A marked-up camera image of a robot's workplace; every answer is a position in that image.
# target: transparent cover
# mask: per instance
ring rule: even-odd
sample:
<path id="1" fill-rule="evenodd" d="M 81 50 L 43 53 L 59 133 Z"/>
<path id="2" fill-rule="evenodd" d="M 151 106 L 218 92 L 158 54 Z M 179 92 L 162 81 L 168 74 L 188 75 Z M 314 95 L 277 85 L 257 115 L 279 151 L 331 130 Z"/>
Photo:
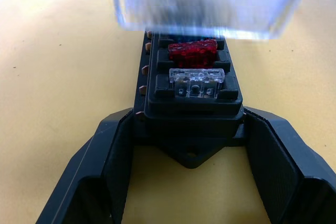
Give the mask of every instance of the transparent cover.
<path id="1" fill-rule="evenodd" d="M 276 37 L 297 0 L 114 0 L 126 29 L 243 39 Z"/>
<path id="2" fill-rule="evenodd" d="M 169 79 L 178 97 L 217 98 L 224 82 L 223 69 L 169 70 Z"/>

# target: yellow table surface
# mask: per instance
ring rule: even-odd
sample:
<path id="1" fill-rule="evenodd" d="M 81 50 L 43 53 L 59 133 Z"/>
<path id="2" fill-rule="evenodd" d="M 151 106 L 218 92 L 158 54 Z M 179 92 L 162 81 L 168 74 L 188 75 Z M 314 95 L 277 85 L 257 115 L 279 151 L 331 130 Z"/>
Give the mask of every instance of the yellow table surface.
<path id="1" fill-rule="evenodd" d="M 244 105 L 282 116 L 336 170 L 336 0 L 281 38 L 228 40 Z M 34 223 L 73 154 L 133 106 L 143 32 L 112 0 L 0 0 L 0 223 Z M 189 170 L 136 147 L 124 224 L 269 223 L 243 147 Z"/>

